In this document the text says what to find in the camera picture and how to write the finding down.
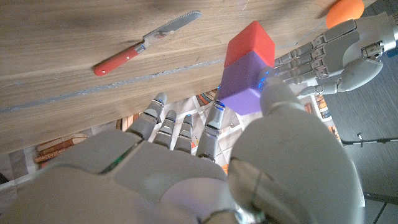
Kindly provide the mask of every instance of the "purple cube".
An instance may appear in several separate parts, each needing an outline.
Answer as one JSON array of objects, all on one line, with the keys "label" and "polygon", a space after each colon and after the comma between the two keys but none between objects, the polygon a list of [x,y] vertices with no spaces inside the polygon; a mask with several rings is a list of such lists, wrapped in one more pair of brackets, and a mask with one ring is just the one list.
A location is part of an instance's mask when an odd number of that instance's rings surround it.
[{"label": "purple cube", "polygon": [[250,51],[224,69],[218,99],[240,115],[261,110],[259,73],[267,65]]}]

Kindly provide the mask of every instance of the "white robotic hand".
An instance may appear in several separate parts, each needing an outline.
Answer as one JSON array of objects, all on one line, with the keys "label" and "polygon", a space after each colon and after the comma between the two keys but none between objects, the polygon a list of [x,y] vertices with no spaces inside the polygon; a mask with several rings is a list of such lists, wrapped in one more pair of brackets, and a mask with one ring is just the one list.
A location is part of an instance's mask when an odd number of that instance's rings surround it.
[{"label": "white robotic hand", "polygon": [[313,42],[275,60],[275,74],[286,83],[299,84],[341,74],[337,82],[308,86],[301,95],[334,94],[354,90],[381,70],[378,59],[396,47],[398,13],[362,17],[341,23]]}]

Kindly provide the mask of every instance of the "knife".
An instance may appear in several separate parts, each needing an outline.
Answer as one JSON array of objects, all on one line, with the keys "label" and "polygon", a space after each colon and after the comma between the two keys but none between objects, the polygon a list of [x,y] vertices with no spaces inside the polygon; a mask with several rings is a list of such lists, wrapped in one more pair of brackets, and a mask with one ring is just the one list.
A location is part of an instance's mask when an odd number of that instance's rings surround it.
[{"label": "knife", "polygon": [[122,52],[97,64],[97,66],[94,67],[94,74],[97,76],[103,76],[107,74],[108,72],[114,70],[123,63],[137,56],[139,53],[143,52],[148,46],[150,46],[150,44],[154,43],[156,40],[159,40],[166,35],[172,34],[174,31],[187,25],[195,19],[198,19],[200,16],[200,11],[192,11],[166,23],[165,25],[145,35],[144,41],[139,42],[138,44],[133,45],[128,49],[123,50]]}]

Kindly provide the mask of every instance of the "red knife handle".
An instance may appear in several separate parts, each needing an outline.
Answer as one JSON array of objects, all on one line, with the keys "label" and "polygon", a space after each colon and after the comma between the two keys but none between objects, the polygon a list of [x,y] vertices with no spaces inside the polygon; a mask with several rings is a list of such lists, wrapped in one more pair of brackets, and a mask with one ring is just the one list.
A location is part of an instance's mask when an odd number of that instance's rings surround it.
[{"label": "red knife handle", "polygon": [[113,55],[109,59],[101,62],[94,68],[94,74],[97,76],[106,75],[108,72],[114,70],[115,68],[122,65],[124,62],[132,59],[133,57],[137,56],[138,53],[135,49],[135,46],[131,46],[122,52]]}]

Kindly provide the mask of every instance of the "wooden tabletop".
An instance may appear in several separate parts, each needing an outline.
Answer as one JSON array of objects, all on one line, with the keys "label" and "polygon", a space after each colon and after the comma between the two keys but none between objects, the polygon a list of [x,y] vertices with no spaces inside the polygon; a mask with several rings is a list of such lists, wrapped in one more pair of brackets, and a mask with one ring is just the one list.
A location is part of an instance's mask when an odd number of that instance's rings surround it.
[{"label": "wooden tabletop", "polygon": [[[373,0],[364,1],[365,6]],[[0,5],[0,154],[214,89],[226,46],[257,20],[276,56],[326,30],[333,0],[5,1]],[[189,11],[201,18],[113,72],[93,65]]]}]

